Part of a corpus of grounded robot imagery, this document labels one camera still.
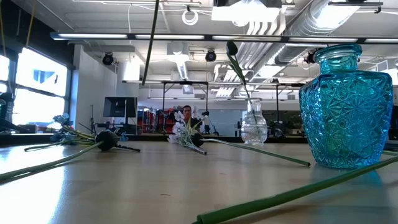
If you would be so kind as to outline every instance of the person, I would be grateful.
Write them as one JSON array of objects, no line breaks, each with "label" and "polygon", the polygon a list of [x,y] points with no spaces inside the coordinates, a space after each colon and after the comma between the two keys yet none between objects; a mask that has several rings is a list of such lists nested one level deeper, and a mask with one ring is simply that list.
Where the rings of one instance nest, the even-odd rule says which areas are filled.
[{"label": "person", "polygon": [[[184,107],[182,108],[182,114],[184,115],[185,124],[188,124],[188,121],[189,121],[189,119],[190,119],[191,116],[192,116],[192,109],[191,109],[191,106],[189,106],[189,105],[184,106]],[[196,118],[191,118],[191,128],[193,128],[194,125],[196,125],[196,124],[198,124],[198,123],[201,123],[201,121],[198,120],[198,119],[196,119]],[[196,126],[195,129],[196,129],[197,131],[200,131],[200,125],[201,125],[201,124],[198,124],[198,125]]]},{"label": "person", "polygon": [[203,124],[205,125],[205,134],[210,134],[210,118],[209,118],[209,111],[203,112]]}]

